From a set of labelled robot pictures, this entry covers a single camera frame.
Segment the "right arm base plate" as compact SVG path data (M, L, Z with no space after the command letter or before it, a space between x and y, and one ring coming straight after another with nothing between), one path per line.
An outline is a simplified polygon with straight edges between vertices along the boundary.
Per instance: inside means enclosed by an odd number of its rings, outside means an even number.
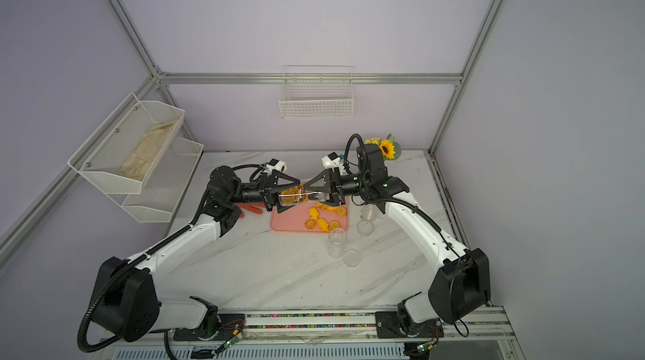
M416 323L401 318L397 311L377 311L376 333L378 338L443 338L444 331L440 319L430 319Z

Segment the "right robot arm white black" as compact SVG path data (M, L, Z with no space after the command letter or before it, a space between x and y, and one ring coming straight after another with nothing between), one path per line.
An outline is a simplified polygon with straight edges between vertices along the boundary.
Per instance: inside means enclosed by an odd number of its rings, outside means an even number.
M325 204L340 206L357 196L396 222L420 249L435 274L425 293L417 293L397 306L396 322L407 336L420 334L428 321L455 326L461 336L470 331L463 318L490 301L490 261L481 249L469 249L428 215L409 187L388 173L381 149L367 144L359 134L357 170L346 155L331 153L324 170L307 181L305 190L324 196Z

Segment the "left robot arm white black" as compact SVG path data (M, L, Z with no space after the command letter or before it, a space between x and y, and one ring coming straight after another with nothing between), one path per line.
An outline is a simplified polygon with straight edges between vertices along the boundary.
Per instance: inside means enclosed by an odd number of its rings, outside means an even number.
M213 170L196 213L186 226L139 254L112 257L99 268L92 298L78 332L77 346L93 353L119 341L134 342L150 331L185 329L214 338L223 323L218 306L197 296L184 301L161 298L161 282L198 249L229 232L240 219L240 204L280 207L280 193L300 185L280 170L266 168L244 183L234 168Z

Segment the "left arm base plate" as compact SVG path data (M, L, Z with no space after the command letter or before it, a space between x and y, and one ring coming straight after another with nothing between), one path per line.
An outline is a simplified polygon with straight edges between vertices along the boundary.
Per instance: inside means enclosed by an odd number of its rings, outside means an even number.
M174 342L224 342L233 336L235 331L242 332L246 316L243 313L218 313L207 315L202 323L194 329L181 328L174 331Z

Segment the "clear jar with pretzels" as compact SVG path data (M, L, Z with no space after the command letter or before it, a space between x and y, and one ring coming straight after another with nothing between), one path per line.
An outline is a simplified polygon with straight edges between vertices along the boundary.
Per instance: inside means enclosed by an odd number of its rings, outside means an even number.
M279 194L279 197L294 197L297 198L297 205L305 204L310 202L309 193L312 191L307 191L304 189L303 185L298 187L291 188L289 190L284 190Z

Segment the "clear jar front cookies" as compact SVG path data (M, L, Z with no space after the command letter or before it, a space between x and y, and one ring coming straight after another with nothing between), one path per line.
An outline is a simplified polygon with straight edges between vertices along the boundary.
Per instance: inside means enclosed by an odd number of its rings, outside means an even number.
M347 244L347 233L342 228L336 228L329 232L327 251L332 259L340 259L344 255Z

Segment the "clear jar with cookies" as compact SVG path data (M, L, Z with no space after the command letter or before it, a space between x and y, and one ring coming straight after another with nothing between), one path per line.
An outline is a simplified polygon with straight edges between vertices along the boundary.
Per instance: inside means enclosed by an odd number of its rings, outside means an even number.
M375 205L365 205L361 207L359 222L357 223L357 232L362 237L369 237L376 229L375 221L378 219L378 209Z

